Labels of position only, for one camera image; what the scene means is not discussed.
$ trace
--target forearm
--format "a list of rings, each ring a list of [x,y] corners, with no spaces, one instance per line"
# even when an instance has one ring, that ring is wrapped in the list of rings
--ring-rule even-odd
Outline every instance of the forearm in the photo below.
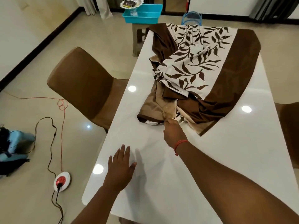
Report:
[[[118,193],[105,186],[99,188],[95,196],[72,224],[106,224]]]
[[[275,196],[192,144],[181,143],[176,152],[224,224],[299,222],[297,214]]]

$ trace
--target hand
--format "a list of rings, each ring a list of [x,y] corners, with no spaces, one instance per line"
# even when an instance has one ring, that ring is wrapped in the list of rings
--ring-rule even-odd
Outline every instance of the hand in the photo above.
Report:
[[[132,163],[129,167],[130,158],[130,147],[128,146],[125,152],[125,146],[122,145],[121,148],[115,153],[113,160],[112,156],[108,160],[108,173],[105,177],[103,186],[115,190],[117,193],[122,191],[131,181],[136,162]]]
[[[174,148],[179,140],[188,140],[177,120],[165,120],[164,127],[164,140],[170,147]]]

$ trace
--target brown and white fabric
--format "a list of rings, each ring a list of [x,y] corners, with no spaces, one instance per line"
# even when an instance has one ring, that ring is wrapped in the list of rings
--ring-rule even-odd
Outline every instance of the brown and white fabric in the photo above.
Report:
[[[252,30],[199,25],[154,24],[155,84],[138,119],[162,123],[175,118],[173,108],[203,135],[235,106],[249,83],[260,52]],[[172,105],[171,112],[159,105]]]

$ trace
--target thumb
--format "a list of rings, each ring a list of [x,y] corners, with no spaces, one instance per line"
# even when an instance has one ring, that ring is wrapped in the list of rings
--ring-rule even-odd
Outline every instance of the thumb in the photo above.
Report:
[[[129,167],[129,173],[130,173],[131,175],[133,175],[136,165],[137,165],[137,162],[134,162],[134,163],[132,163],[131,166]]]

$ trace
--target red bracelet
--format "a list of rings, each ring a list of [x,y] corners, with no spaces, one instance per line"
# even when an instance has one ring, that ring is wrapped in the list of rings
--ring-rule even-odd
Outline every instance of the red bracelet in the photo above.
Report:
[[[174,152],[176,153],[176,148],[181,144],[181,143],[184,143],[184,142],[188,142],[187,140],[179,140],[175,145],[174,145]]]

